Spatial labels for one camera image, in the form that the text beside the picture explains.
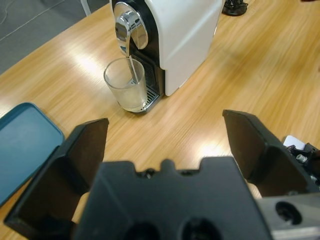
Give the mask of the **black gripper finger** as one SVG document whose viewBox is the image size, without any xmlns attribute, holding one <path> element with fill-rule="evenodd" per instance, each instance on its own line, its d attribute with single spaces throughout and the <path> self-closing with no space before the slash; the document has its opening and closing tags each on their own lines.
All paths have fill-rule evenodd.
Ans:
<svg viewBox="0 0 320 240">
<path fill-rule="evenodd" d="M 36 172 L 3 223 L 25 238 L 71 238 L 72 218 L 104 159 L 109 120 L 77 125 Z"/>
<path fill-rule="evenodd" d="M 243 177 L 263 197 L 318 193 L 310 168 L 295 156 L 253 114 L 225 109 L 228 141 Z"/>
</svg>

